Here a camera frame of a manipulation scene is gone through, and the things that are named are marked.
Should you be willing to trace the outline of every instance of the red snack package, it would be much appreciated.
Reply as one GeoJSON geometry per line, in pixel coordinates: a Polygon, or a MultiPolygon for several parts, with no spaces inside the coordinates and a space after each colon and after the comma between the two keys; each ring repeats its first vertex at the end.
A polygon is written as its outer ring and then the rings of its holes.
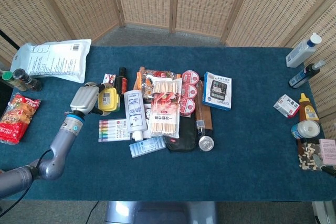
{"type": "Polygon", "coordinates": [[[17,93],[1,117],[0,142],[18,144],[39,105],[39,100],[32,100],[17,93]]]}

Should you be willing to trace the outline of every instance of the white lotion bottle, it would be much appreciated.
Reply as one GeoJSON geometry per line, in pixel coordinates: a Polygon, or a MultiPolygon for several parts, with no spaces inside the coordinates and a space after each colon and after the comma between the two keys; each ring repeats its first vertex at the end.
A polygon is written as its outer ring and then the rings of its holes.
{"type": "Polygon", "coordinates": [[[316,51],[316,45],[322,42],[322,38],[313,33],[310,39],[305,39],[286,56],[286,65],[296,68],[316,51]]]}
{"type": "Polygon", "coordinates": [[[125,92],[124,99],[128,132],[133,133],[135,141],[142,141],[147,123],[141,90],[125,92]]]}

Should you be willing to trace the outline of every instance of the red round container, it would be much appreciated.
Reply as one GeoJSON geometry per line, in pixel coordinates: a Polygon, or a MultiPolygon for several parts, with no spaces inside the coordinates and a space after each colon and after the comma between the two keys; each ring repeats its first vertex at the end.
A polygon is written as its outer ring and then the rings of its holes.
{"type": "Polygon", "coordinates": [[[195,85],[199,81],[199,76],[195,71],[188,70],[182,74],[182,81],[187,84],[195,85]]]}
{"type": "Polygon", "coordinates": [[[183,116],[191,115],[196,108],[196,104],[192,99],[181,98],[180,114],[183,116]]]}
{"type": "Polygon", "coordinates": [[[194,99],[196,95],[197,95],[197,90],[195,86],[192,86],[191,84],[186,84],[186,83],[182,85],[182,92],[181,92],[182,97],[194,99]]]}

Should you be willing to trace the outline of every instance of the soy sauce bottle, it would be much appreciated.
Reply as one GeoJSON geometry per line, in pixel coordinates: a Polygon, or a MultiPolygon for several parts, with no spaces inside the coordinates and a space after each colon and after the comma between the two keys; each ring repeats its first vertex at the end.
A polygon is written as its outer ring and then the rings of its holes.
{"type": "Polygon", "coordinates": [[[22,68],[18,68],[13,72],[13,78],[23,81],[32,91],[40,91],[42,89],[42,83],[39,80],[31,78],[22,68]]]}
{"type": "Polygon", "coordinates": [[[124,93],[127,92],[128,80],[125,76],[126,76],[126,68],[125,67],[120,67],[119,68],[119,75],[116,78],[116,85],[115,85],[115,88],[117,89],[117,92],[118,92],[120,97],[123,97],[124,93]]]}

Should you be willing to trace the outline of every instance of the robotic arm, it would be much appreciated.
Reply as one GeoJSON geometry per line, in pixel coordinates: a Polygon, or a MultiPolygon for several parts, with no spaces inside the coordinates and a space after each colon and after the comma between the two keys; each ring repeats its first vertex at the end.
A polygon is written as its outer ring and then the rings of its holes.
{"type": "Polygon", "coordinates": [[[96,85],[89,82],[78,89],[70,104],[72,112],[68,112],[50,146],[53,158],[42,159],[39,164],[37,159],[30,165],[0,174],[0,199],[26,190],[35,179],[54,180],[63,174],[66,158],[83,126],[84,116],[89,113],[108,114],[95,107],[99,93],[107,87],[110,87],[107,83],[96,85]]]}

